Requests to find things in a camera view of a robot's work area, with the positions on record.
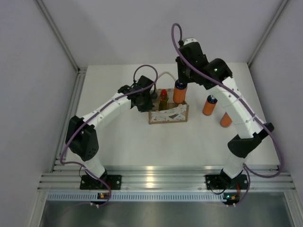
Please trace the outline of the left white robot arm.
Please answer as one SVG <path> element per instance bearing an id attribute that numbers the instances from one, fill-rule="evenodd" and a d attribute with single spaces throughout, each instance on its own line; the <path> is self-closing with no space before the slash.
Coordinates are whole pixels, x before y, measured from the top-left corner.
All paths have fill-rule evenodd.
<path id="1" fill-rule="evenodd" d="M 102 189 L 107 183 L 107 171 L 97 157 L 98 130 L 133 107 L 137 107 L 139 112 L 151 110 L 154 105 L 150 90 L 154 84 L 151 79 L 141 76 L 132 85 L 120 87 L 109 101 L 96 110 L 70 119 L 65 140 L 66 148 L 80 159 L 80 166 L 86 171 L 84 180 L 91 184 L 90 188 Z"/>

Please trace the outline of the yellow bottle red cap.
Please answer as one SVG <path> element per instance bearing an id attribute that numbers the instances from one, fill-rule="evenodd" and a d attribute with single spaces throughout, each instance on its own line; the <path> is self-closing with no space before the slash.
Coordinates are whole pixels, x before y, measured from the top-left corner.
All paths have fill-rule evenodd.
<path id="1" fill-rule="evenodd" d="M 167 110 L 168 107 L 168 93 L 166 89 L 162 89 L 159 95 L 159 111 Z"/>

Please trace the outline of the clear bottle dark cap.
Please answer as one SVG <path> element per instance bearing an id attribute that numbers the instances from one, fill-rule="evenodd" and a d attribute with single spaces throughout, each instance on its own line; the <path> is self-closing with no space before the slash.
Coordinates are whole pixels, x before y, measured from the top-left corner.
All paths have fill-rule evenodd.
<path id="1" fill-rule="evenodd" d="M 154 107 L 159 106 L 159 97 L 156 92 L 151 93 L 151 100 L 152 100 L 152 104 L 154 105 Z"/>

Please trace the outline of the burlap canvas tote bag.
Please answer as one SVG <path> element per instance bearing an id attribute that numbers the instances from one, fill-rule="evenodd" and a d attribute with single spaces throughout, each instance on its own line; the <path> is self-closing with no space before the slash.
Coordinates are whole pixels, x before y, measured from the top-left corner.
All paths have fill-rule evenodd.
<path id="1" fill-rule="evenodd" d="M 176 82 L 176 78 L 168 71 L 165 71 L 159 75 L 159 77 L 163 75 L 169 75 L 173 79 L 174 83 Z M 187 122 L 188 120 L 188 112 L 189 112 L 189 104 L 183 101 L 180 104 L 177 104 L 173 101 L 173 88 L 165 88 L 168 93 L 168 107 L 167 110 L 159 111 L 159 106 L 153 107 L 151 111 L 148 112 L 148 123 L 149 124 L 161 124 L 161 123 L 178 123 L 178 122 Z M 154 87 L 152 92 L 156 92 L 158 97 L 163 88 L 157 89 Z"/>

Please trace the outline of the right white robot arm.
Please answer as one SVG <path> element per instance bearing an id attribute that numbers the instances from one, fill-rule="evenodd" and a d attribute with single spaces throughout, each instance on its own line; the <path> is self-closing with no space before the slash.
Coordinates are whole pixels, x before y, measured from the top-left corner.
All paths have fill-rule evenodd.
<path id="1" fill-rule="evenodd" d="M 256 118 L 239 91 L 227 63 L 216 58 L 208 61 L 194 38 L 173 44 L 178 57 L 178 79 L 181 83 L 203 86 L 216 98 L 234 123 L 237 135 L 228 142 L 231 154 L 219 179 L 226 188 L 233 187 L 243 171 L 247 157 L 272 132 L 274 126 Z"/>

